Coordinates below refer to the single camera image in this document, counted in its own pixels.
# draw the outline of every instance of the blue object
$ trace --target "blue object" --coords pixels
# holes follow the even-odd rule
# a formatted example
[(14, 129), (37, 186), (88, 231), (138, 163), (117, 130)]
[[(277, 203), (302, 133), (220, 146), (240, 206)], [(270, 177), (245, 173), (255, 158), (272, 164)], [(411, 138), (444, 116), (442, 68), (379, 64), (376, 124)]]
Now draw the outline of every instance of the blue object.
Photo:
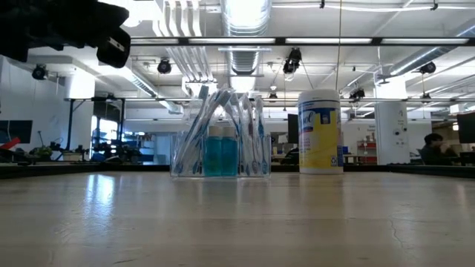
[(238, 175), (238, 141), (232, 137), (223, 137), (222, 146), (222, 175), (235, 177)]
[(221, 137), (210, 136), (206, 138), (205, 156), (203, 158), (203, 170), (206, 177), (221, 176), (221, 151)]

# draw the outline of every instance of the white column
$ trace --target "white column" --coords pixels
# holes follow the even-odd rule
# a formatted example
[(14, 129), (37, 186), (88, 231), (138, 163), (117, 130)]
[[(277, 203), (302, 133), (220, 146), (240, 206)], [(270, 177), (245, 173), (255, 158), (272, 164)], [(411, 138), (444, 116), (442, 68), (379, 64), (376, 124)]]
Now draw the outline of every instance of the white column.
[[(89, 73), (76, 73), (74, 76), (65, 78), (65, 87), (68, 98), (91, 98), (94, 96), (96, 81), (94, 76)], [(74, 107), (79, 104), (81, 104), (81, 101), (76, 100)], [(76, 149), (78, 145), (82, 145), (82, 147), (86, 149), (91, 148), (91, 119), (93, 109), (93, 102), (84, 102), (74, 111), (71, 131), (71, 150)]]
[[(375, 97), (379, 99), (407, 98), (406, 84), (402, 77), (376, 84)], [(405, 102), (378, 102), (375, 105), (376, 147), (378, 165), (409, 163), (410, 148), (407, 133), (407, 105)]]

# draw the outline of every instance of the ceiling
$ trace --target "ceiling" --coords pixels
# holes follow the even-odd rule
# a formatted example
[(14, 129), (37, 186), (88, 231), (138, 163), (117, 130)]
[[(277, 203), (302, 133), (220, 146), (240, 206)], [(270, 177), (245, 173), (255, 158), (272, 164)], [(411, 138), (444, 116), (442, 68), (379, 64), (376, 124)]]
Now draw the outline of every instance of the ceiling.
[[(419, 10), (410, 12), (361, 12), (331, 8), (340, 5), (339, 1), (326, 0), (324, 9), (318, 8), (320, 1), (295, 1), (295, 0), (274, 0), (270, 15), (268, 36), (338, 36), (341, 31), (342, 36), (415, 36), (415, 37), (437, 37), (451, 36), (451, 32), (461, 24), (474, 18), (475, 1), (439, 1), (439, 6), (468, 7), (472, 10), (447, 10), (439, 8), (437, 10)], [(397, 7), (427, 7), (433, 5), (430, 0), (343, 0), (343, 7), (360, 8), (397, 8)], [(204, 36), (222, 36), (223, 23), (221, 21), (219, 0), (202, 0), (200, 13), (201, 30)], [(123, 27), (133, 37), (153, 36), (152, 22), (143, 21), (137, 27)], [(291, 82), (284, 82), (281, 64), (288, 56), (291, 47), (272, 47), (272, 51), (263, 52), (260, 61), (259, 74), (255, 84), (254, 94), (267, 97), (270, 86), (277, 87), (279, 98), (298, 97), (298, 94), (305, 90), (319, 88), (336, 89), (345, 96), (353, 89), (345, 86), (366, 71), (379, 65), (395, 64), (408, 57), (412, 53), (423, 47), (381, 47), (378, 58), (377, 47), (302, 47), (302, 66), (295, 74)], [(44, 55), (49, 49), (43, 48), (32, 50), (34, 55)], [(207, 47), (206, 52), (210, 67), (214, 77), (223, 87), (228, 83), (228, 70), (226, 68), (226, 57), (224, 53), (216, 47)], [(137, 89), (121, 80), (118, 76), (110, 76), (109, 73), (101, 71), (98, 62), (94, 57), (94, 50), (84, 49), (68, 51), (71, 56), (83, 61), (85, 64), (96, 68), (108, 76), (111, 85), (99, 86), (102, 90), (109, 87), (127, 97), (140, 96)], [(475, 56), (475, 47), (459, 47), (452, 52), (439, 57), (434, 61), (437, 72), (451, 67), (457, 63)], [(159, 75), (157, 64), (161, 57), (169, 57), (164, 47), (132, 47), (131, 67), (140, 72), (151, 84), (157, 86), (162, 96), (178, 97), (184, 96), (180, 87), (183, 75), (178, 68), (173, 65), (172, 72), (166, 75)], [(424, 86), (426, 90), (449, 85), (457, 80), (475, 74), (475, 60), (452, 70), (445, 71), (430, 78), (426, 76)], [(416, 96), (422, 92), (423, 84), (420, 75), (409, 73), (405, 76), (408, 96)], [(360, 84), (366, 91), (367, 97), (373, 95), (373, 84), (370, 79), (366, 84)], [(475, 85), (467, 85), (453, 90), (447, 90), (438, 94), (439, 98), (450, 98), (463, 94), (464, 97), (474, 97), (467, 94), (474, 92)]]

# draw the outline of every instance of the blue liquid bottle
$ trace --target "blue liquid bottle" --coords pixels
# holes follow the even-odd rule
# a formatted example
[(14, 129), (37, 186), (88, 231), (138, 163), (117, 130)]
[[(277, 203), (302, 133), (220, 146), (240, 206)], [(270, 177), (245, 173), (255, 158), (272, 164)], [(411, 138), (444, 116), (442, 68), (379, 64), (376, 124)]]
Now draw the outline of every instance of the blue liquid bottle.
[(235, 177), (238, 175), (238, 140), (234, 127), (223, 128), (223, 139), (221, 141), (221, 155), (223, 160), (222, 175), (225, 177)]
[(221, 160), (221, 135), (223, 129), (218, 126), (209, 126), (208, 138), (205, 141), (205, 155), (203, 158), (203, 170), (206, 177), (220, 177)]

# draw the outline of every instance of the air duct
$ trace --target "air duct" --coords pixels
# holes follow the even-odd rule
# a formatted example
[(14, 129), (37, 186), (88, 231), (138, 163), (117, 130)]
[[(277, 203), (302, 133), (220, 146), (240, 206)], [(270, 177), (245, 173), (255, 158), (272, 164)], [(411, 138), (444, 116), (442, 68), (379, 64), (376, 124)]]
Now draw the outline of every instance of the air duct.
[[(271, 6), (272, 0), (221, 0), (226, 36), (263, 36), (269, 24)], [(260, 55), (260, 52), (228, 52), (231, 74), (252, 75)]]
[[(475, 37), (475, 19), (464, 23), (462, 26), (454, 30), (449, 36), (456, 37)], [(457, 47), (433, 47), (421, 49), (401, 62), (395, 64), (390, 71), (391, 76), (400, 76), (409, 71), (415, 70), (418, 67), (426, 65), (429, 62), (432, 62), (434, 59), (444, 56), (446, 53), (451, 52)]]

